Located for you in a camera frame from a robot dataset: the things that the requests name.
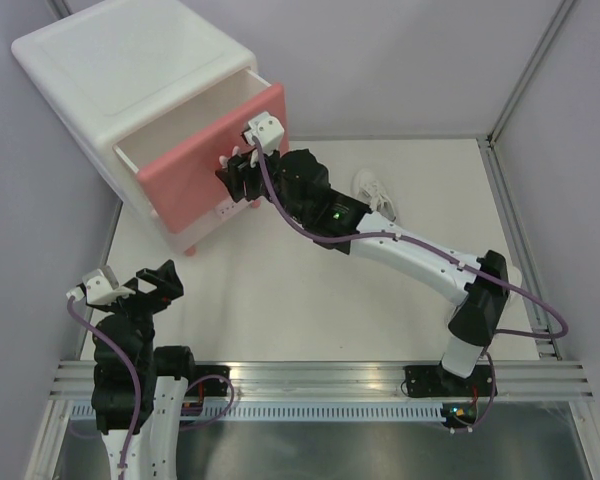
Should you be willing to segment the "dark pink drawer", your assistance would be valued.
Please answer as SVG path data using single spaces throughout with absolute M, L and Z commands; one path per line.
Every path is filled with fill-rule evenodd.
M 241 70 L 119 141 L 114 152 L 149 211 L 179 235 L 229 197 L 215 175 L 219 158 L 235 146 L 249 149 L 243 132 L 263 112 L 286 122 L 284 87 Z

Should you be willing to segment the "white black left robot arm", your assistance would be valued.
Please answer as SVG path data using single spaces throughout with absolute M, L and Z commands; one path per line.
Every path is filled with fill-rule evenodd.
M 173 261 L 119 283 L 105 266 L 85 278 L 86 303 L 104 313 L 93 335 L 91 406 L 114 479 L 174 479 L 180 409 L 198 384 L 191 349 L 157 347 L 154 316 L 182 297 Z

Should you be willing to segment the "light pink drawer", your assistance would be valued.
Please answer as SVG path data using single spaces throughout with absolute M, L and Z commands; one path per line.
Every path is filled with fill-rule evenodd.
M 247 206 L 243 209 L 248 208 L 258 208 L 260 206 L 260 200 L 247 201 L 241 200 L 247 203 Z M 159 215 L 155 210 L 150 212 L 150 218 L 154 221 L 155 225 L 158 227 L 159 232 L 162 237 L 169 245 L 169 247 L 176 253 L 184 254 L 184 251 L 189 247 L 195 245 L 202 240 L 204 237 L 212 233 L 214 230 L 218 229 L 221 225 L 226 223 L 226 221 L 221 221 L 218 215 L 215 213 L 216 206 L 209 210 L 207 213 L 199 217 L 195 220 L 191 225 L 182 230 L 180 233 L 174 234 L 170 233 L 164 224 L 164 222 L 160 219 Z

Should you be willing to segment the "white sneaker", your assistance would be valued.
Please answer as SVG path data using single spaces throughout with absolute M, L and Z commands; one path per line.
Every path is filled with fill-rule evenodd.
M 521 270 L 514 266 L 511 265 L 508 267 L 508 282 L 510 284 L 512 284 L 513 286 L 516 287 L 521 287 L 522 286 L 522 280 L 523 280 L 523 275 Z M 504 305 L 504 309 L 503 309 L 503 315 L 506 316 L 507 312 L 513 308 L 515 305 L 519 304 L 522 302 L 522 296 L 515 292 L 515 291 L 511 291 L 509 290 L 509 296 L 508 299 Z M 447 318 L 445 319 L 445 325 L 448 326 L 449 323 L 451 322 L 453 316 L 457 313 L 457 311 L 459 310 L 458 307 L 456 307 L 453 311 L 451 311 L 449 313 L 449 315 L 447 316 Z

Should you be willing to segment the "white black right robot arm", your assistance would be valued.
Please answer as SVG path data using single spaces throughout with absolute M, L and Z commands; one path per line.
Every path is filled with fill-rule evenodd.
M 471 385 L 509 300 L 507 262 L 501 254 L 454 253 L 428 243 L 333 189 L 328 169 L 307 149 L 264 156 L 256 150 L 235 151 L 221 159 L 215 175 L 232 200 L 266 199 L 317 245 L 386 265 L 442 295 L 454 310 L 436 381 L 449 395 Z

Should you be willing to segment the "white sneaker sideways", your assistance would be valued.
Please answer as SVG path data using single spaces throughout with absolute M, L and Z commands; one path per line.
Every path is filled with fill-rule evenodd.
M 366 203 L 372 211 L 379 212 L 389 221 L 397 220 L 397 212 L 388 190 L 370 170 L 359 170 L 352 181 L 353 196 Z

